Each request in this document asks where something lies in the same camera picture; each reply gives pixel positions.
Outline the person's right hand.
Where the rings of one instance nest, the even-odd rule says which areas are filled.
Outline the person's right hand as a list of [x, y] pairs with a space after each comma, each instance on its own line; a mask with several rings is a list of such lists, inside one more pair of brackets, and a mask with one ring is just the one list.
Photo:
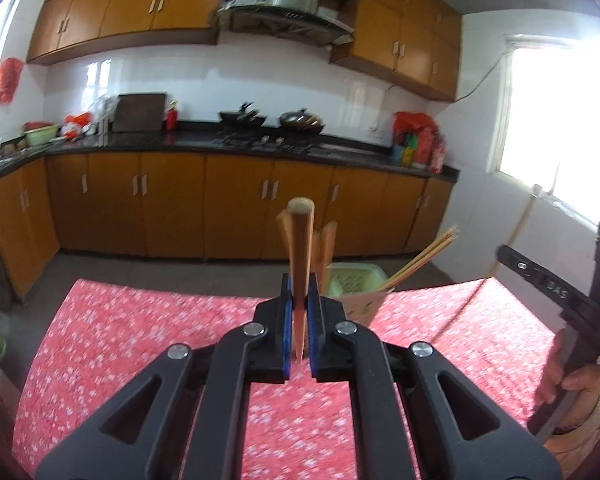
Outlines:
[[554, 404], [559, 391], [576, 394], [571, 408], [555, 425], [556, 432], [567, 432], [581, 426], [593, 414], [600, 400], [600, 364], [586, 364], [570, 374], [564, 371], [560, 352], [565, 347], [569, 334], [568, 328], [564, 328], [555, 335], [534, 394], [534, 405], [537, 408], [544, 404]]

